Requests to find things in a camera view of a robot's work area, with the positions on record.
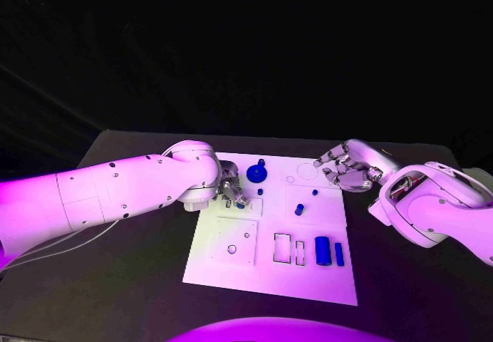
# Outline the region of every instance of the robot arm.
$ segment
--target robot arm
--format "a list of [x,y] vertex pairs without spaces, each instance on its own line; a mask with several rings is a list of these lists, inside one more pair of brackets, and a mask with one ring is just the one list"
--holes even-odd
[[[363,192],[381,185],[368,213],[422,247],[448,236],[493,266],[493,194],[465,174],[427,162],[400,168],[384,151],[350,139],[312,163],[332,162],[322,172],[342,190]],[[469,186],[472,182],[481,191]]]
[[207,144],[185,140],[169,152],[172,158],[144,155],[0,183],[0,269],[48,239],[174,201],[187,211],[220,193],[246,203],[236,165],[217,160]]

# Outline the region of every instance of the circular hole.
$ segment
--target circular hole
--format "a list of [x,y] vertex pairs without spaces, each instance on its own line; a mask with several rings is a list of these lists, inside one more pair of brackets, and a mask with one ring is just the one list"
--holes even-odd
[[227,253],[233,254],[236,252],[236,246],[231,244],[227,246]]

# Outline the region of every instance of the dark table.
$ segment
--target dark table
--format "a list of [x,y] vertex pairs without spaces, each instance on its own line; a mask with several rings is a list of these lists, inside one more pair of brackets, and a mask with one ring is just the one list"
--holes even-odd
[[[205,141],[220,152],[309,158],[338,144],[105,131],[79,166],[161,153],[184,139]],[[435,160],[456,167],[442,146],[374,145],[402,164]],[[0,333],[48,341],[164,341],[217,321],[280,316],[334,323],[396,341],[491,339],[493,268],[451,238],[430,249],[412,244],[367,213],[374,198],[376,189],[344,193],[358,306],[182,284],[198,213],[175,202],[119,221],[74,251],[8,271],[0,283]],[[89,228],[61,249],[106,227]]]

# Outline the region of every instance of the rectangular slot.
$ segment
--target rectangular slot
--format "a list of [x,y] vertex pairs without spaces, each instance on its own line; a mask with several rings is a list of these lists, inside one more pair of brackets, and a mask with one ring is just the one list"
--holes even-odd
[[295,264],[298,266],[305,265],[305,243],[302,241],[296,241],[293,243],[293,248],[295,248]]
[[283,264],[291,263],[291,235],[273,234],[273,261]]

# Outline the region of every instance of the gray surface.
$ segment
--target gray surface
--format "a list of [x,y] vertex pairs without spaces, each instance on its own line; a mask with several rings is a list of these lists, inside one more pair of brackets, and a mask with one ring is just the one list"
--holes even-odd
[[[146,153],[178,140],[216,151],[318,157],[338,142],[105,131],[80,167]],[[376,144],[403,164],[456,167],[440,146]],[[493,270],[446,239],[423,249],[367,214],[376,190],[344,193],[358,306],[182,284],[197,212],[181,203],[120,221],[76,251],[12,269],[0,283],[0,332],[48,341],[162,341],[249,316],[325,321],[397,341],[484,341],[491,336]],[[84,231],[64,246],[94,236]]]

